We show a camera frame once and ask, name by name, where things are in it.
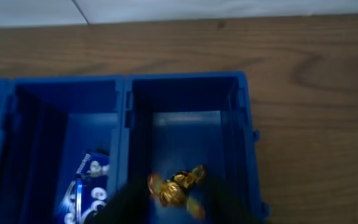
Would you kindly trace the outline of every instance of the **white wall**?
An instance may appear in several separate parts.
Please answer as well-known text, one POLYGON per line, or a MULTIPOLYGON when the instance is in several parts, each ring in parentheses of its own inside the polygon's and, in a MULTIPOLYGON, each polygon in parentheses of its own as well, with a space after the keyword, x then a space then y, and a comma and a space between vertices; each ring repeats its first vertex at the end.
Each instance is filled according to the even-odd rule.
MULTIPOLYGON (((358 0, 76 0, 90 23, 358 13, 358 0)), ((85 24, 72 0, 0 0, 0 27, 85 24)))

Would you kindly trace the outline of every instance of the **wooden surface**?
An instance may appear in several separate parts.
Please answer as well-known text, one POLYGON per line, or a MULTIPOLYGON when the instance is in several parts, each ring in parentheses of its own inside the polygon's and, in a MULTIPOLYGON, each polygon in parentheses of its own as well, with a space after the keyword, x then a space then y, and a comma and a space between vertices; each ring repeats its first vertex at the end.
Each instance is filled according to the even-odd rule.
POLYGON ((0 77, 243 70, 272 223, 358 223, 358 16, 0 30, 0 77))

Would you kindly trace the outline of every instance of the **gold wrapped candy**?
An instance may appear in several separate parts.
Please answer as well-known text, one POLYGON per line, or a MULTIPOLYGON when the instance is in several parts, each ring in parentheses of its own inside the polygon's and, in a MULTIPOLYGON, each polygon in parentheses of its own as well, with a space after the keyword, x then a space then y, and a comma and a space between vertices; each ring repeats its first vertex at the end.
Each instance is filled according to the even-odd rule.
POLYGON ((163 181, 158 174, 150 174, 148 186, 152 198, 158 199, 163 207, 173 205, 184 207, 193 218, 204 219, 205 210, 196 199, 189 198, 188 192, 205 177, 205 168, 200 165, 191 172, 180 171, 171 179, 163 181))

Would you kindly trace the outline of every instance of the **wood grain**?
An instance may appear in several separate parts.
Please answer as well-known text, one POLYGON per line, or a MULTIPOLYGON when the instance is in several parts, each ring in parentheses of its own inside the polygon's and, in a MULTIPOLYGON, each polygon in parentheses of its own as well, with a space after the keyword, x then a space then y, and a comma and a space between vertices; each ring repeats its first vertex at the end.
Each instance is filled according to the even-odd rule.
POLYGON ((243 70, 272 223, 358 223, 358 16, 0 30, 0 77, 243 70))

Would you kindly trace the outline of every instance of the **blue battery package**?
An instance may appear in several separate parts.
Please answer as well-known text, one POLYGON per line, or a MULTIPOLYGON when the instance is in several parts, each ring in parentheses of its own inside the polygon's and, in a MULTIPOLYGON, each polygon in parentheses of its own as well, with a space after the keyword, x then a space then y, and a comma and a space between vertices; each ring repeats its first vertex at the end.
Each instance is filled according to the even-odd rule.
POLYGON ((84 155, 53 218, 55 224, 84 223, 107 200, 109 157, 91 150, 84 155))

